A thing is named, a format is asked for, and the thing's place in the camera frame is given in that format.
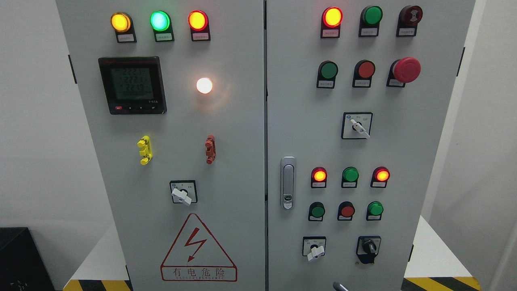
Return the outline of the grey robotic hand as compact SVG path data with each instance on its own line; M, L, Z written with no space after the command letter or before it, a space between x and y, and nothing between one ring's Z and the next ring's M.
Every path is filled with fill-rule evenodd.
M344 285L338 282L334 282L332 286L335 291L348 291L348 289Z

